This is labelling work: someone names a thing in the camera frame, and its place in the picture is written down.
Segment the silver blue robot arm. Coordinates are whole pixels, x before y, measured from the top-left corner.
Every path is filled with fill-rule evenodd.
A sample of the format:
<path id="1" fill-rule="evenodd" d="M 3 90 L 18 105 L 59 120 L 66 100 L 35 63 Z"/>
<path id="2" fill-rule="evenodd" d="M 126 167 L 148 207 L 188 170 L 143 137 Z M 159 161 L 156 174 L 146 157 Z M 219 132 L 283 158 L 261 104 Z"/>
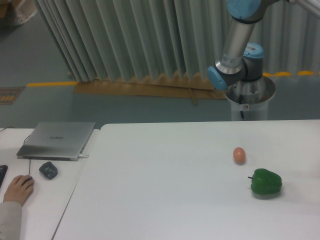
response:
<path id="1" fill-rule="evenodd" d="M 264 57 L 270 72 L 320 69 L 320 22 L 313 18 L 320 15 L 318 0 L 228 0 L 226 7 L 229 33 L 221 56 L 207 73 L 230 101 L 254 105 L 274 96 L 275 84 L 263 76 Z M 249 40 L 268 8 L 273 12 L 265 54 L 262 46 Z"/>

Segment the grey sleeved forearm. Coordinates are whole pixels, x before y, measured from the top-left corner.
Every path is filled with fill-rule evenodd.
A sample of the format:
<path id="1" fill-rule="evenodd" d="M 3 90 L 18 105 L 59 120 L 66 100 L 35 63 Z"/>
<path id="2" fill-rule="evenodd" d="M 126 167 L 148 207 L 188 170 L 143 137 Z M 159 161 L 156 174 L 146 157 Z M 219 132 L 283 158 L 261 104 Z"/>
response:
<path id="1" fill-rule="evenodd" d="M 22 205 L 15 201 L 0 204 L 0 239 L 19 240 L 21 236 Z"/>

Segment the person's right hand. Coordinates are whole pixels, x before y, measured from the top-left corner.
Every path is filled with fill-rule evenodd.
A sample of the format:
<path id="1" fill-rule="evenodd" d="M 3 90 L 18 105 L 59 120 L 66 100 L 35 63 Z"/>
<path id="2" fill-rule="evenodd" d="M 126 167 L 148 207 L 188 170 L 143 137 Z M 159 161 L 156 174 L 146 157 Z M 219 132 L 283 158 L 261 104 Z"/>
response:
<path id="1" fill-rule="evenodd" d="M 9 184 L 4 197 L 3 202 L 15 202 L 23 206 L 28 199 L 28 197 L 34 191 L 34 184 L 27 189 L 22 187 L 22 183 L 25 179 L 33 178 L 30 175 L 18 175 Z"/>

